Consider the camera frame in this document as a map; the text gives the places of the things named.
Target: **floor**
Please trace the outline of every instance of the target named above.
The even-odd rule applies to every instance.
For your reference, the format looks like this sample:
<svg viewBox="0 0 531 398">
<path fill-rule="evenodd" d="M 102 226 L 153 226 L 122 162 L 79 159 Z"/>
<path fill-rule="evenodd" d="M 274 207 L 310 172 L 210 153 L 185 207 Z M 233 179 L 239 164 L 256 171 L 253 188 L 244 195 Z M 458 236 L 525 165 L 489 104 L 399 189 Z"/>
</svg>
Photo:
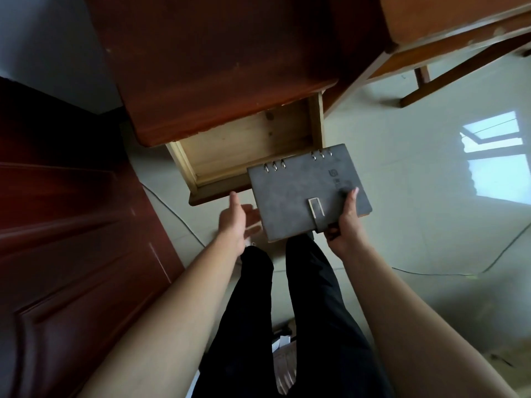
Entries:
<svg viewBox="0 0 531 398">
<path fill-rule="evenodd" d="M 469 55 L 429 66 L 432 78 Z M 394 267 L 421 273 L 477 273 L 531 222 L 531 57 L 506 56 L 404 109 L 396 100 L 416 89 L 413 72 L 369 84 L 325 120 L 327 145 L 345 143 L 373 213 L 363 218 L 379 252 Z M 469 132 L 477 136 L 466 136 Z M 493 142 L 474 137 L 513 134 Z M 227 199 L 197 207 L 165 147 L 139 146 L 124 130 L 138 177 L 208 243 Z M 201 251 L 189 231 L 149 195 L 184 265 Z M 252 192 L 240 193 L 254 203 Z M 369 335 L 356 296 L 322 234 L 315 241 L 335 269 L 349 311 Z M 272 321 L 293 316 L 282 246 L 274 249 Z M 531 331 L 531 229 L 487 274 L 398 273 L 480 350 Z M 220 319 L 237 282 L 230 282 Z"/>
</svg>

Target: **black pants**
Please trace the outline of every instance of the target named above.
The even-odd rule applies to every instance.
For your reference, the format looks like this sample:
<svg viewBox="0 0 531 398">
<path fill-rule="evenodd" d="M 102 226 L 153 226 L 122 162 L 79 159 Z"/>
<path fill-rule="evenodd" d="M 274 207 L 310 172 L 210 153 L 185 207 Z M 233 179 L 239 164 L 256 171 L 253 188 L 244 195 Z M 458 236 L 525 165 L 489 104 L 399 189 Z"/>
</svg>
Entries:
<svg viewBox="0 0 531 398">
<path fill-rule="evenodd" d="M 193 398 L 279 395 L 271 353 L 273 263 L 258 247 L 247 247 L 242 263 Z M 286 273 L 297 324 L 297 380 L 288 395 L 393 396 L 345 308 L 334 270 L 307 235 L 288 240 Z"/>
</svg>

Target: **notebook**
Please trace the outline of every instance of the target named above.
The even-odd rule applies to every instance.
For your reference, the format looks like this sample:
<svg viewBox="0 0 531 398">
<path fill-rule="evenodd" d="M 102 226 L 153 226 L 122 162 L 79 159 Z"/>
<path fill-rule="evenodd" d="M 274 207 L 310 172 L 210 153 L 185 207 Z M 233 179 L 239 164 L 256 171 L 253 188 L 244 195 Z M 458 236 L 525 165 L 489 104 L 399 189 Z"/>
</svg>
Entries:
<svg viewBox="0 0 531 398">
<path fill-rule="evenodd" d="M 344 144 L 247 169 L 269 241 L 336 224 L 349 191 L 359 187 L 358 216 L 372 211 Z"/>
</svg>

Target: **gray notebook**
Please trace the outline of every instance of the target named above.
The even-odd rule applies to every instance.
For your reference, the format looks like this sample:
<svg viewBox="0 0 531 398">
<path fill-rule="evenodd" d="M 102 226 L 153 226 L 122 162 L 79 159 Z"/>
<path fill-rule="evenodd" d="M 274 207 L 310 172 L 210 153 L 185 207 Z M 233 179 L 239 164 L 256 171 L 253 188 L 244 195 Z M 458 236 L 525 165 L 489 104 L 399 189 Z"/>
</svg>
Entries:
<svg viewBox="0 0 531 398">
<path fill-rule="evenodd" d="M 349 191 L 359 187 L 357 213 L 372 211 L 344 144 L 247 169 L 269 241 L 337 223 Z"/>
</svg>

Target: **person's left hand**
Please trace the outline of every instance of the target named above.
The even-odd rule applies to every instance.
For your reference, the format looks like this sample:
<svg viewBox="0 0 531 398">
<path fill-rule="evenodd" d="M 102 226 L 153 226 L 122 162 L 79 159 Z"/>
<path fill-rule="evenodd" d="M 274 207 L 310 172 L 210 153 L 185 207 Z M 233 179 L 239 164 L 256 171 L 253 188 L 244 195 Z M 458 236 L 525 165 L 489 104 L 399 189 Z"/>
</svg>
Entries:
<svg viewBox="0 0 531 398">
<path fill-rule="evenodd" d="M 219 214 L 219 234 L 228 235 L 234 242 L 238 255 L 245 249 L 245 240 L 262 230 L 261 226 L 255 225 L 260 221 L 260 212 L 253 209 L 251 204 L 240 204 L 238 194 L 230 192 L 229 208 Z"/>
</svg>

